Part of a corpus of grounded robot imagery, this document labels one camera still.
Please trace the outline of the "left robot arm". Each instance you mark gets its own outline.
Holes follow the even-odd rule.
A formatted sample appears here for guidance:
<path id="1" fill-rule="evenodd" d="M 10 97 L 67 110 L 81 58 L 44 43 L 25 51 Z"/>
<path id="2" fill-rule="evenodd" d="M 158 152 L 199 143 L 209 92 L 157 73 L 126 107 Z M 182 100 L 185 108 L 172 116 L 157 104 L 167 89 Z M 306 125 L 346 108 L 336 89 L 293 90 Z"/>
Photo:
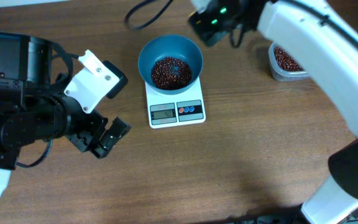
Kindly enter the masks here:
<path id="1" fill-rule="evenodd" d="M 87 50 L 69 54 L 50 40 L 0 32 L 0 197 L 24 146 L 41 140 L 46 148 L 67 138 L 79 151 L 106 157 L 130 130 L 96 111 L 127 84 L 124 73 Z"/>

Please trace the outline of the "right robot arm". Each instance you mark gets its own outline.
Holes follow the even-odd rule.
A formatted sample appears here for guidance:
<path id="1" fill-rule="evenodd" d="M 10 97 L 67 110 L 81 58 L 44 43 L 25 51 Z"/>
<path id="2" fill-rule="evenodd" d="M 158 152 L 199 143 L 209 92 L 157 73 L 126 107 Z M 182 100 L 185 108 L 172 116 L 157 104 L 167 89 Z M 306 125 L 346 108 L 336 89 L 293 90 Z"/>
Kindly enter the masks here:
<path id="1" fill-rule="evenodd" d="M 328 160 L 330 175 L 290 223 L 342 223 L 358 211 L 358 33 L 326 1 L 193 1 L 189 22 L 213 46 L 240 28 L 259 31 L 305 69 L 356 140 Z"/>

